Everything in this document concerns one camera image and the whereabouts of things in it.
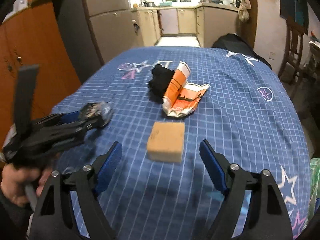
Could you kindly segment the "person's left hand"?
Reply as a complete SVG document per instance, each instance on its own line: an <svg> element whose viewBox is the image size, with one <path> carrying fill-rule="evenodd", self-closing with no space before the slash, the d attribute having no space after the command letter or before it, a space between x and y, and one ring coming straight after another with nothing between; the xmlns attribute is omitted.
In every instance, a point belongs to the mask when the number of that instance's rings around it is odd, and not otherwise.
<svg viewBox="0 0 320 240"><path fill-rule="evenodd" d="M6 164L2 171L1 191L10 202L18 207L25 207L29 203L24 190L25 185L38 181L35 192L39 197L52 171L51 166L41 171L38 168L16 168L12 164Z"/></svg>

